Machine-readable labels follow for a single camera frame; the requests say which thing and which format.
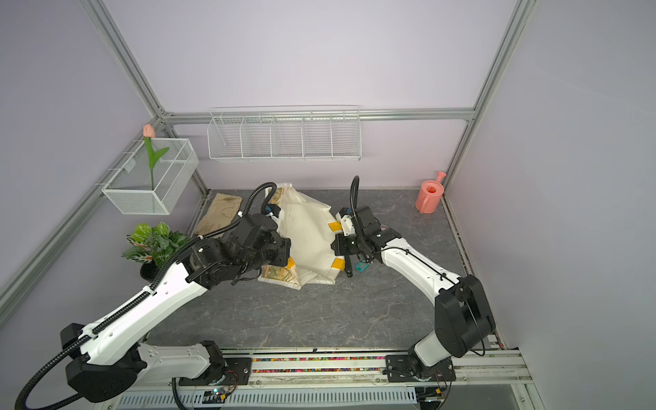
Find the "teal utility knife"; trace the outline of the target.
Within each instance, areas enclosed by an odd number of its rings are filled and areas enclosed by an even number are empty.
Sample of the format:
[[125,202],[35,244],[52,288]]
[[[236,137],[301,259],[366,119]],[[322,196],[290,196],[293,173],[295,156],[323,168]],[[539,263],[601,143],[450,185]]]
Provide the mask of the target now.
[[370,265],[371,265],[371,263],[369,261],[359,261],[355,265],[355,270],[359,273],[363,273],[367,270],[367,268],[370,267]]

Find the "illustrated tote bag yellow handles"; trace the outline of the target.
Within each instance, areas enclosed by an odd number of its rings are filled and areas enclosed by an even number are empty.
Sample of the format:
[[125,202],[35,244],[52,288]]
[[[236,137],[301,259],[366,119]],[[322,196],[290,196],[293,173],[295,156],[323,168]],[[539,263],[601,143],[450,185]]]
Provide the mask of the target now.
[[345,259],[331,245],[342,226],[331,206],[297,191],[285,183],[271,204],[281,208],[275,218],[278,233],[291,241],[286,266],[265,266],[259,281],[300,290],[305,285],[334,285],[345,269]]

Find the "small black utility knife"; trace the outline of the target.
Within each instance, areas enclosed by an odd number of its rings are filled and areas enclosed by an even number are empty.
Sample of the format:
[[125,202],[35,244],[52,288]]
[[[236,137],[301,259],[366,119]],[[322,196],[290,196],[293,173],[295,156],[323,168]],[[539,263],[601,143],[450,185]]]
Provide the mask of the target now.
[[344,259],[345,259],[344,271],[347,274],[348,278],[352,278],[353,277],[353,264],[352,264],[352,261],[351,261],[351,256],[345,256]]

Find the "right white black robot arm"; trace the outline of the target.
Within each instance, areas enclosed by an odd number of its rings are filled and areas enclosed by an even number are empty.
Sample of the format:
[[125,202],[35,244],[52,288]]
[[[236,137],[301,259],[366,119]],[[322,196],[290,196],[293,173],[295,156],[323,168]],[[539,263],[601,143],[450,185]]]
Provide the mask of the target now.
[[350,186],[350,206],[337,213],[341,227],[331,248],[343,258],[338,268],[352,277],[377,261],[391,268],[424,294],[434,307],[434,330],[415,343],[400,365],[388,364],[388,379],[427,381],[440,365],[468,352],[484,356],[484,341],[496,331],[483,285],[473,275],[460,276],[418,252],[397,231],[385,228],[372,210],[358,205],[360,177]]

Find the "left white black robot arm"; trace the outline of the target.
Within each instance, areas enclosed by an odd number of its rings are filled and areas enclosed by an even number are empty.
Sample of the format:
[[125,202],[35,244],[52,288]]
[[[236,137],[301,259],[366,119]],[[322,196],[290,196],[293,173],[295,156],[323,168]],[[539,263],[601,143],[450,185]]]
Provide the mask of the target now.
[[278,186],[266,182],[247,199],[244,211],[226,227],[191,239],[159,268],[145,288],[97,322],[65,329],[63,349],[32,376],[15,401],[26,409],[38,383],[65,358],[74,395],[51,404],[60,409],[80,399],[103,402],[119,396],[155,369],[139,351],[140,339],[169,315],[224,282],[246,280],[264,266],[286,267],[291,242],[278,233],[269,203]]

